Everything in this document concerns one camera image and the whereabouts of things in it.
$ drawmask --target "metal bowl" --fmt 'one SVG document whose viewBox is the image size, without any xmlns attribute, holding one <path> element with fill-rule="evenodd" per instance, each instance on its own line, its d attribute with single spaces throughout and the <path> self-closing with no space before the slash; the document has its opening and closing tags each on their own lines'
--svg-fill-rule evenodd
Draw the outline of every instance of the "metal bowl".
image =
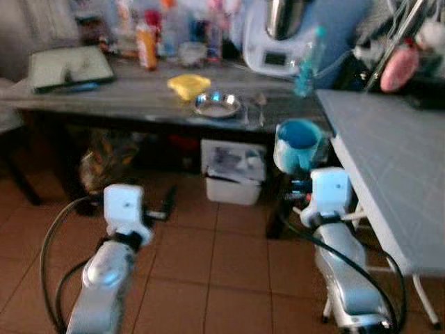
<svg viewBox="0 0 445 334">
<path fill-rule="evenodd" d="M 223 95 L 219 92 L 198 95 L 195 100 L 195 112 L 210 118 L 229 118 L 241 109 L 241 103 L 235 95 Z"/>
</svg>

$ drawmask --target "tabletop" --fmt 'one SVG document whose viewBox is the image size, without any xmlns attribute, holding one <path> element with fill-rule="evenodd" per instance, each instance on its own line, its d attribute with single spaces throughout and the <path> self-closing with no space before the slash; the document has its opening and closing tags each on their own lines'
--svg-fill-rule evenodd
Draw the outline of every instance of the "tabletop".
<svg viewBox="0 0 445 334">
<path fill-rule="evenodd" d="M 403 273 L 445 274 L 445 113 L 403 97 L 319 90 L 332 145 Z"/>
<path fill-rule="evenodd" d="M 289 80 L 262 76 L 248 68 L 229 63 L 185 69 L 160 62 L 158 69 L 153 72 L 144 71 L 136 61 L 111 58 L 110 64 L 116 79 L 102 84 L 97 90 L 39 95 L 31 92 L 28 81 L 24 79 L 0 93 L 0 104 L 66 116 L 99 116 L 266 134 L 274 134 L 276 125 L 286 119 L 305 118 L 314 121 L 325 131 L 330 131 L 317 101 L 314 98 L 296 97 L 293 83 Z M 251 103 L 249 122 L 245 121 L 242 113 L 226 120 L 212 120 L 196 115 L 192 103 L 182 101 L 167 87 L 168 79 L 186 73 L 209 78 L 211 90 L 235 94 L 242 102 L 250 102 L 257 93 L 263 93 L 267 99 L 264 126 L 259 126 L 259 111 Z"/>
</svg>

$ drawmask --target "white storage box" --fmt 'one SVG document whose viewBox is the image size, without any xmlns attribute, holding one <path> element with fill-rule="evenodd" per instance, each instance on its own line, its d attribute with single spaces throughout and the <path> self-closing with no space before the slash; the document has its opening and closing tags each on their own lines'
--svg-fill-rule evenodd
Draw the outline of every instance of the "white storage box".
<svg viewBox="0 0 445 334">
<path fill-rule="evenodd" d="M 209 200 L 255 204 L 266 179 L 266 149 L 260 145 L 222 141 L 208 141 L 202 148 Z"/>
<path fill-rule="evenodd" d="M 253 205 L 261 193 L 261 185 L 241 184 L 206 177 L 207 198 L 214 202 Z"/>
</svg>

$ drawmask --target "spoon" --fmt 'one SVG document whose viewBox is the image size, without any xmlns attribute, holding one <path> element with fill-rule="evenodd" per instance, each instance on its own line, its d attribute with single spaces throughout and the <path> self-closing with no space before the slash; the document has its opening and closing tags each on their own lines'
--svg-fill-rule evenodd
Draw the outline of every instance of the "spoon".
<svg viewBox="0 0 445 334">
<path fill-rule="evenodd" d="M 255 94 L 254 101 L 259 108 L 259 124 L 263 127 L 265 121 L 263 107 L 267 104 L 266 96 L 263 93 L 257 93 Z"/>
</svg>

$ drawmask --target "white table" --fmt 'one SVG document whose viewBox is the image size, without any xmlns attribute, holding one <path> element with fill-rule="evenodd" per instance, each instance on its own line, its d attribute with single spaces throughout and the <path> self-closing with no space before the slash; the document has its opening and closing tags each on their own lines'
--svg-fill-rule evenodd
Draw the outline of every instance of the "white table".
<svg viewBox="0 0 445 334">
<path fill-rule="evenodd" d="M 332 145 L 383 249 L 414 285 L 434 325 L 419 276 L 445 276 L 445 111 L 403 97 L 319 90 Z"/>
</svg>

